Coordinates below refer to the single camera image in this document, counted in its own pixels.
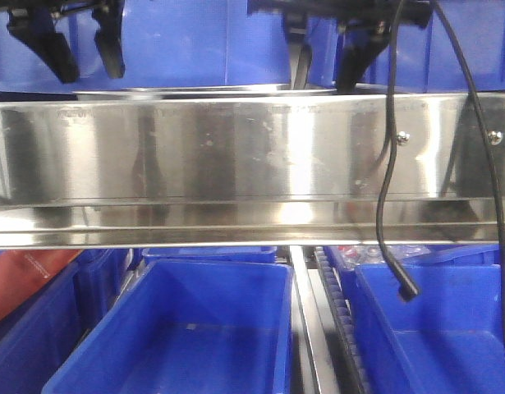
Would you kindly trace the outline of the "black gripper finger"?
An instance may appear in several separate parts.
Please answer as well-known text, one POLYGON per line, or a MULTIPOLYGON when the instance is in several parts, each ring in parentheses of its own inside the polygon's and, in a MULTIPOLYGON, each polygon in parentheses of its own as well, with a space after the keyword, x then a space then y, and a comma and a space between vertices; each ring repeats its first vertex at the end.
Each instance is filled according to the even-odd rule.
POLYGON ((289 52, 291 88, 304 89, 312 63, 312 48, 306 41, 308 17, 305 13, 284 12, 282 27, 289 52))
POLYGON ((11 8, 9 34, 35 53, 63 84, 80 76, 76 60, 63 33, 55 30, 48 7, 11 8))
POLYGON ((335 86, 338 93, 353 93, 367 69, 388 46, 388 21, 354 21, 342 27, 344 43, 337 61, 335 86))
POLYGON ((98 23, 94 42, 111 79, 121 79, 125 74, 122 53, 122 18, 125 2, 122 0, 100 1, 92 11, 98 23))

